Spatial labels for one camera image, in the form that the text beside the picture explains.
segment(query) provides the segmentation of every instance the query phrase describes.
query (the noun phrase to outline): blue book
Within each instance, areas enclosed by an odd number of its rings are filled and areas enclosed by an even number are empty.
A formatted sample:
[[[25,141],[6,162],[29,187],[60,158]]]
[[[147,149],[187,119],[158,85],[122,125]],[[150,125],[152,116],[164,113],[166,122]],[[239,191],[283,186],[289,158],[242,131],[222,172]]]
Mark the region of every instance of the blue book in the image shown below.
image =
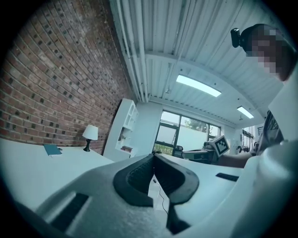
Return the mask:
[[[62,155],[61,151],[58,149],[56,145],[43,145],[45,150],[49,156],[57,156]]]

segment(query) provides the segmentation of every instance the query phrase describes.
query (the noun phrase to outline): pipe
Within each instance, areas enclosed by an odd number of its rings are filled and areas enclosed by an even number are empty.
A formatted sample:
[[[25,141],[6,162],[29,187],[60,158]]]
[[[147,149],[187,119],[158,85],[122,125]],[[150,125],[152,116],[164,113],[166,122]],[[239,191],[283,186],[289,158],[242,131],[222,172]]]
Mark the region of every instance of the pipe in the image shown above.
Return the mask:
[[[141,0],[135,0],[135,12],[136,12],[136,26],[138,29],[138,39],[139,39],[139,50],[141,56],[141,67],[144,80],[145,89],[145,100],[148,102],[148,84],[146,75],[146,62],[145,62],[145,49],[144,49],[144,33],[143,33],[143,17],[142,17],[142,4]]]
[[[129,52],[129,46],[128,46],[128,44],[127,44],[127,38],[126,38],[125,30],[124,30],[124,23],[123,23],[123,16],[122,16],[122,11],[121,11],[120,0],[117,0],[117,8],[118,8],[119,19],[120,19],[120,25],[121,25],[121,30],[122,30],[123,39],[124,39],[124,45],[125,45],[125,48],[126,48],[127,57],[128,57],[128,59],[129,59],[130,70],[131,70],[131,73],[132,73],[132,81],[133,81],[134,86],[135,86],[135,89],[136,89],[136,92],[135,92],[135,93],[136,93],[138,99],[139,99],[140,101],[142,101],[142,100],[141,100],[140,93],[139,93],[139,89],[138,89],[138,86],[137,86],[137,83],[136,83],[136,80],[135,80],[135,71],[134,71],[134,68],[133,68],[133,66],[132,66],[131,57],[130,57],[130,52]]]
[[[132,51],[132,59],[133,59],[134,65],[135,65],[136,78],[137,78],[137,81],[138,81],[138,84],[140,87],[142,102],[145,102],[143,87],[142,87],[142,83],[141,83],[141,79],[140,79],[139,63],[138,63],[137,54],[136,54],[136,50],[135,50],[134,33],[132,30],[132,23],[131,23],[128,0],[123,0],[123,10],[124,10],[124,18],[126,21],[126,27],[127,27],[127,31],[128,31],[128,35],[129,35],[130,47],[131,47],[131,51]]]
[[[193,2],[192,0],[189,0],[188,9],[187,9],[187,15],[186,15],[186,18],[185,18],[185,24],[186,24],[186,22],[187,22],[187,16],[188,16],[189,11],[190,11],[191,8],[192,8],[192,14],[191,14],[190,22],[189,22],[189,25],[188,25],[188,28],[187,28],[187,31],[186,31],[186,34],[185,34],[185,38],[184,38],[184,42],[183,42],[183,45],[182,45],[182,49],[181,49],[181,51],[180,51],[180,53],[179,53],[179,57],[178,57],[177,61],[176,61],[176,62],[173,64],[173,66],[170,68],[170,72],[169,72],[169,74],[168,74],[168,76],[167,76],[166,83],[165,83],[165,89],[166,89],[166,88],[167,88],[167,89],[164,90],[164,91],[163,91],[163,94],[162,94],[162,98],[163,98],[163,99],[164,99],[164,96],[165,96],[166,91],[170,93],[171,90],[172,90],[172,88],[170,88],[170,86],[171,86],[171,77],[172,77],[172,73],[173,73],[173,70],[176,68],[176,66],[177,66],[177,64],[178,64],[178,62],[179,62],[179,60],[181,59],[181,56],[182,56],[182,53],[183,53],[183,50],[184,50],[184,46],[185,46],[185,42],[186,42],[186,37],[187,37],[188,31],[189,31],[189,29],[190,29],[191,20],[192,20],[193,14],[194,14],[195,6],[196,6],[196,1],[195,1],[195,2],[194,2],[194,6],[193,6],[193,7],[190,7],[190,5],[191,5],[192,2]]]

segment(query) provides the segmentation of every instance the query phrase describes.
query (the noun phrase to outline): corrugated metal ceiling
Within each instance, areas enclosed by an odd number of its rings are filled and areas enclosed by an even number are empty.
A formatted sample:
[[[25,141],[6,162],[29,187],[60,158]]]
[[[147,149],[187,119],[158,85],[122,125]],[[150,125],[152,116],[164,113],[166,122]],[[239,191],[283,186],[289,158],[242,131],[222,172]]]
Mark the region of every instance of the corrugated metal ceiling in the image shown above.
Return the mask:
[[[137,11],[139,0],[119,0],[125,35],[127,21],[123,6],[129,5],[133,29],[133,46],[140,52]],[[115,25],[123,52],[123,32],[117,0],[111,0]],[[241,48],[233,48],[230,30],[240,31],[257,23],[279,27],[270,13],[252,0],[143,0],[143,44],[145,65],[138,54],[138,70],[146,69],[148,97],[175,107],[209,116],[230,126],[260,123],[282,84],[247,58]],[[131,78],[137,75],[129,70]],[[204,92],[176,83],[178,74],[197,79],[222,92],[214,98]],[[136,84],[134,90],[139,95]],[[248,119],[237,111],[244,106],[255,118]]]

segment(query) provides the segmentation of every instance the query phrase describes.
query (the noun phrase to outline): wire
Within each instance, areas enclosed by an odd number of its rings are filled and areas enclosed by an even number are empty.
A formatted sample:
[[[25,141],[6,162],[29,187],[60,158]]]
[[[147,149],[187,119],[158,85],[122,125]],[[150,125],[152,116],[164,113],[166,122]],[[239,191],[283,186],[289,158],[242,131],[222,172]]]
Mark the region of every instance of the wire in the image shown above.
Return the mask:
[[[160,193],[160,191],[161,191],[161,189],[162,189],[162,187],[158,184],[158,183],[156,183],[158,186],[159,186],[159,195],[163,198],[163,202],[164,202],[164,197],[161,195],[161,193]]]

